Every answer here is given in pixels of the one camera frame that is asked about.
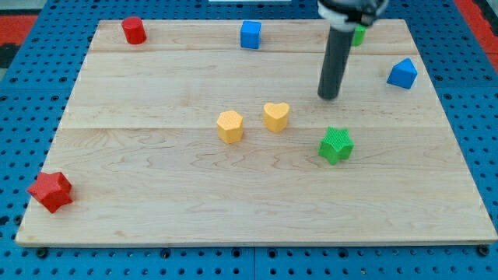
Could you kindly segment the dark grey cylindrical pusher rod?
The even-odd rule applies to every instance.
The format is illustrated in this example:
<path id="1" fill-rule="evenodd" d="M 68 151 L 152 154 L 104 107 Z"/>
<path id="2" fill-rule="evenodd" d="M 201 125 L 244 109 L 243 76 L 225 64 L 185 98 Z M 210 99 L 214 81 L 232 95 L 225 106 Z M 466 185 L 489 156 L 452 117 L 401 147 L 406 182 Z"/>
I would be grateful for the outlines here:
<path id="1" fill-rule="evenodd" d="M 340 31 L 331 27 L 324 53 L 317 94 L 323 100 L 334 100 L 341 88 L 355 29 Z"/>

